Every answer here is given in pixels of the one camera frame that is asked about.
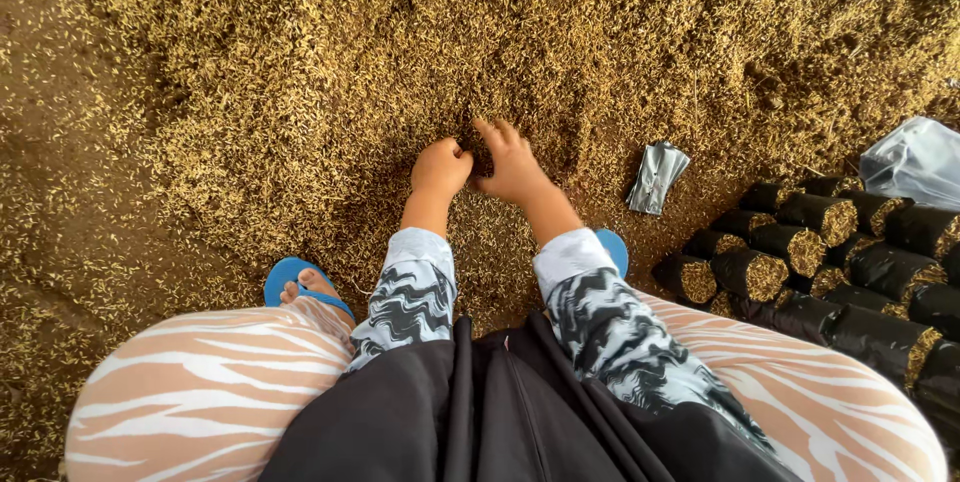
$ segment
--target thigh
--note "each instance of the thigh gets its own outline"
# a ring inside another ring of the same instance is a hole
[[[70,480],[247,480],[350,362],[352,323],[301,296],[176,316],[90,375],[70,418]]]
[[[805,480],[946,477],[942,447],[893,384],[819,345],[649,294],[641,299],[712,369]]]

